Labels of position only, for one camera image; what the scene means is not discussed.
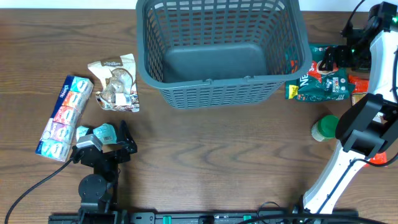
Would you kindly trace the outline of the beige cookie snack bag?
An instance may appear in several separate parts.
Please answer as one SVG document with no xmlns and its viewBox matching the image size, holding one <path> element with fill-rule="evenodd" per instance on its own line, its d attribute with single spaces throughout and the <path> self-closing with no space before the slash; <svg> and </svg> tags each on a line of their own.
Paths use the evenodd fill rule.
<svg viewBox="0 0 398 224">
<path fill-rule="evenodd" d="M 103 110 L 139 111 L 136 62 L 133 54 L 102 59 L 88 64 L 103 89 L 95 93 Z"/>
</svg>

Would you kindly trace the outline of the green Nescafe coffee bag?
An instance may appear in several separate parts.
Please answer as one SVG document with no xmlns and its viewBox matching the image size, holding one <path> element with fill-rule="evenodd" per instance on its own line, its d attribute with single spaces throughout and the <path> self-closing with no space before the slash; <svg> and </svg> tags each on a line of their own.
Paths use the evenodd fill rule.
<svg viewBox="0 0 398 224">
<path fill-rule="evenodd" d="M 354 91 L 345 68 L 333 67 L 332 72 L 319 70 L 319 65 L 330 45 L 310 44 L 312 64 L 309 71 L 296 80 L 285 83 L 285 99 L 305 102 L 345 100 Z"/>
</svg>

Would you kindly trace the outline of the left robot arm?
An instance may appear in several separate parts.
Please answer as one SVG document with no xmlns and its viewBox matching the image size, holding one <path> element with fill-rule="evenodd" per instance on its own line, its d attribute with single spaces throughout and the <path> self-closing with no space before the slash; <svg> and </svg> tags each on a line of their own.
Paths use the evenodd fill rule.
<svg viewBox="0 0 398 224">
<path fill-rule="evenodd" d="M 131 154 L 137 152 L 137 144 L 124 120 L 116 132 L 116 144 L 121 148 L 104 152 L 100 139 L 87 134 L 72 147 L 73 163 L 93 168 L 93 173 L 83 178 L 78 187 L 81 208 L 85 212 L 109 213 L 117 203 L 118 165 L 129 162 Z"/>
</svg>

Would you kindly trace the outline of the orange spaghetti pasta packet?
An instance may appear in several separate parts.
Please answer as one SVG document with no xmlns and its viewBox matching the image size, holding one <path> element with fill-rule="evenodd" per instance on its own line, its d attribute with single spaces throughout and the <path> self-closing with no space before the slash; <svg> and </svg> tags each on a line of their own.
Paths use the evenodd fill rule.
<svg viewBox="0 0 398 224">
<path fill-rule="evenodd" d="M 348 75 L 348 80 L 351 84 L 355 85 L 351 94 L 351 104 L 355 105 L 368 92 L 369 80 L 359 78 L 354 75 Z M 377 153 L 372 159 L 370 159 L 370 162 L 375 164 L 383 164 L 387 162 L 386 153 Z"/>
</svg>

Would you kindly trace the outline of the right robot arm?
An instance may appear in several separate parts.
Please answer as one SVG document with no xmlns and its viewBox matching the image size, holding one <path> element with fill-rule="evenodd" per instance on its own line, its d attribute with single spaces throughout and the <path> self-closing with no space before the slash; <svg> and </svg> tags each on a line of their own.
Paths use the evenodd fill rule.
<svg viewBox="0 0 398 224">
<path fill-rule="evenodd" d="M 346 45 L 329 48 L 320 69 L 370 71 L 368 92 L 340 118 L 336 149 L 315 184 L 305 192 L 299 213 L 331 214 L 356 173 L 397 139 L 397 5 L 381 2 L 369 10 L 363 29 L 347 22 Z"/>
</svg>

